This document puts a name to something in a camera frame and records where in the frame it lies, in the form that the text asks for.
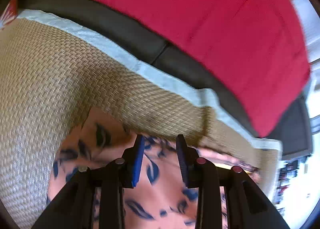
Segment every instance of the red pillow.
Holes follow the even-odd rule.
[[[236,95],[261,137],[307,82],[305,44],[289,0],[95,1],[202,63]]]

